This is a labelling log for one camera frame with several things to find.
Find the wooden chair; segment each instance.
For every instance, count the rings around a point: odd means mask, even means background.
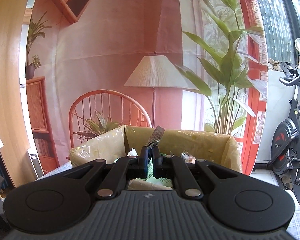
[[[83,119],[93,119],[95,111],[99,111],[105,119],[120,124],[152,127],[148,113],[133,98],[113,90],[96,90],[80,96],[69,111],[69,131],[71,148],[74,148],[74,138],[83,143],[74,132],[87,131]]]

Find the silver screw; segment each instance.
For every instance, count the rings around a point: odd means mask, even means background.
[[[201,191],[196,188],[190,188],[185,191],[188,197],[198,197],[201,194]]]
[[[108,188],[103,188],[98,190],[98,195],[100,197],[110,197],[113,195],[113,191]]]

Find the green plant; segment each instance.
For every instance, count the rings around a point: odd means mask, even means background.
[[[109,132],[113,129],[120,127],[119,122],[111,122],[110,115],[108,116],[107,120],[102,116],[99,111],[95,111],[95,116],[92,119],[83,119],[85,123],[83,125],[88,129],[88,131],[82,132],[74,132],[74,134],[80,135],[79,139],[86,139],[89,140],[91,138],[95,138],[103,133]]]
[[[40,63],[38,55],[32,56],[32,62],[34,63],[34,69],[40,68],[41,63]]]
[[[29,31],[28,31],[28,39],[27,39],[27,46],[26,46],[26,66],[29,64],[29,53],[32,44],[36,40],[37,37],[42,37],[45,38],[46,34],[42,31],[44,29],[49,29],[52,28],[52,26],[45,26],[44,24],[48,21],[42,21],[42,18],[46,15],[47,11],[41,16],[38,22],[33,22],[32,16],[30,18],[30,23],[29,23]]]
[[[244,35],[250,35],[256,39],[257,36],[263,34],[263,29],[259,27],[244,29],[241,27],[243,24],[240,24],[237,15],[238,11],[241,10],[239,0],[220,0],[227,8],[227,14],[231,14],[227,20],[220,19],[215,10],[216,6],[212,5],[211,0],[202,1],[203,12],[227,40],[228,48],[225,54],[208,45],[201,37],[189,32],[183,31],[183,33],[210,55],[210,60],[199,57],[198,60],[208,75],[217,83],[217,89],[214,90],[216,93],[213,94],[211,86],[208,86],[200,76],[188,67],[176,65],[176,68],[197,88],[189,89],[189,91],[205,95],[211,104],[213,122],[206,123],[204,130],[231,135],[232,131],[243,125],[246,119],[243,110],[255,117],[251,108],[239,100],[239,95],[242,94],[243,89],[252,87],[247,74],[249,61],[256,61],[256,59],[246,53],[239,52],[238,47]],[[229,20],[231,18],[235,20],[235,24],[231,24],[231,20]]]

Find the plant pot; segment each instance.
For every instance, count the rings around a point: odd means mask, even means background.
[[[32,79],[34,76],[34,63],[26,66],[26,80]]]

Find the lamp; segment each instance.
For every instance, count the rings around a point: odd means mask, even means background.
[[[124,86],[153,88],[152,126],[154,126],[155,118],[155,88],[195,88],[188,83],[186,78],[180,74],[170,60],[164,55],[144,56]]]

